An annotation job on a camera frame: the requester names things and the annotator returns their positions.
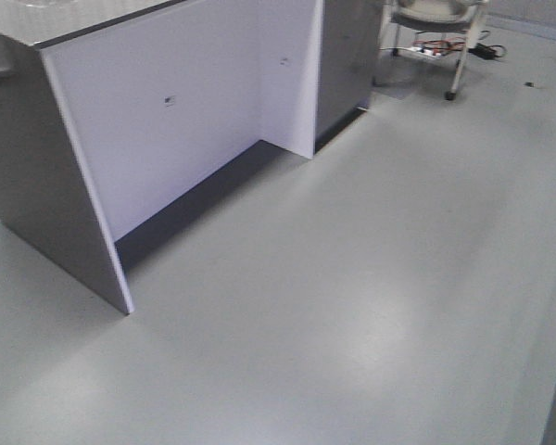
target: small label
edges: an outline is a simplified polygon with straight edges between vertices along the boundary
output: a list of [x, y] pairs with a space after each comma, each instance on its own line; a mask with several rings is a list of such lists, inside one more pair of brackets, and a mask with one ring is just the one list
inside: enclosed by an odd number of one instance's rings
[[165, 97], [165, 107], [172, 107], [176, 103], [176, 97], [174, 95], [168, 95]]

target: gray desk side panel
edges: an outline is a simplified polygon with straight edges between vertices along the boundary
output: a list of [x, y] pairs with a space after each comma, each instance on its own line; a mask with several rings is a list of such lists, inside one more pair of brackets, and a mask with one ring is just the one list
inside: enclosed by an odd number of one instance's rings
[[371, 95], [383, 3], [325, 0], [317, 137]]
[[39, 53], [3, 43], [14, 72], [0, 78], [0, 219], [129, 313], [132, 303], [114, 266], [118, 259], [107, 250]]

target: baseboard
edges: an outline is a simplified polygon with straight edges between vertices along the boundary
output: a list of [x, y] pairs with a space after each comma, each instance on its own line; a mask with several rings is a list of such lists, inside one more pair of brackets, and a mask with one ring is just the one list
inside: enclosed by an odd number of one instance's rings
[[523, 32], [546, 39], [556, 40], [556, 27], [534, 21], [510, 19], [505, 16], [489, 14], [486, 24], [503, 30]]

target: desk top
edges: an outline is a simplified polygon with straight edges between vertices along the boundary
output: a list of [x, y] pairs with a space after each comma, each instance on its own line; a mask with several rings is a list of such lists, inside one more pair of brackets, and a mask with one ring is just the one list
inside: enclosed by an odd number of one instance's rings
[[0, 0], [0, 33], [43, 48], [185, 0]]

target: floor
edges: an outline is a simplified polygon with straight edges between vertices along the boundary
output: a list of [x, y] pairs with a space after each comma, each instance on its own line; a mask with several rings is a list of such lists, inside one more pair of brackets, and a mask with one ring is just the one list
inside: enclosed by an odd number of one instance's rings
[[129, 317], [0, 225], [0, 445], [538, 445], [556, 43], [489, 41], [455, 102], [406, 67], [313, 161], [260, 145], [190, 193], [126, 257]]

